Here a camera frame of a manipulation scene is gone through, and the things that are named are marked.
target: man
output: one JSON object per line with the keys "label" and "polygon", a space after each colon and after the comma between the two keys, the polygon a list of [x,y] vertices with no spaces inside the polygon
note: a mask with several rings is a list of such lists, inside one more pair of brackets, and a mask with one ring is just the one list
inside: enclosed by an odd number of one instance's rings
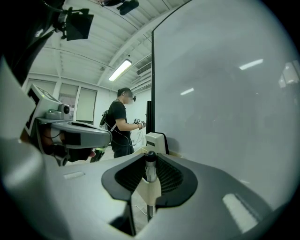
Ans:
{"label": "man", "polygon": [[106,123],[108,130],[112,133],[112,150],[114,158],[119,158],[132,154],[134,152],[130,139],[130,131],[142,129],[145,123],[129,124],[126,118],[126,108],[124,104],[130,104],[133,101],[133,94],[129,88],[118,90],[118,98],[113,101],[108,109]]}

